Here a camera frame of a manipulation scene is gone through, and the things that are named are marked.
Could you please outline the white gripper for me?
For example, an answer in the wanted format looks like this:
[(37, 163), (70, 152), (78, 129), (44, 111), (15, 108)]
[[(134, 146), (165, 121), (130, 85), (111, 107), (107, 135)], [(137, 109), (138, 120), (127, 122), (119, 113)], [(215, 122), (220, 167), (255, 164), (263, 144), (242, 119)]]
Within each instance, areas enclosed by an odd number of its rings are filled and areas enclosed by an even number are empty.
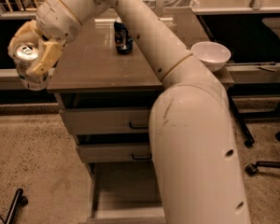
[[(11, 38), (7, 53), (13, 58), (20, 44), (38, 44), (38, 56), (28, 68), (29, 76), (42, 76), (58, 62), (63, 44), (72, 42), (80, 32), (82, 23), (62, 0), (46, 0), (38, 9), (35, 20), (27, 21)], [(48, 41), (38, 40), (42, 35)]]

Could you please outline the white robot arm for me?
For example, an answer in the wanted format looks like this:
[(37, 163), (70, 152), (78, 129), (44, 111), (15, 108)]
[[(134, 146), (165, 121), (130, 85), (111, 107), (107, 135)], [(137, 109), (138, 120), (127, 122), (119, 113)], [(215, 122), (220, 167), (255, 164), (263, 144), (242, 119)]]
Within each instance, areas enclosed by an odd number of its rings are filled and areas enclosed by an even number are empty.
[(165, 88), (148, 131), (167, 224), (252, 224), (226, 90), (143, 0), (46, 0), (11, 38), (8, 54), (36, 48), (24, 74), (41, 76), (82, 25), (110, 7)]

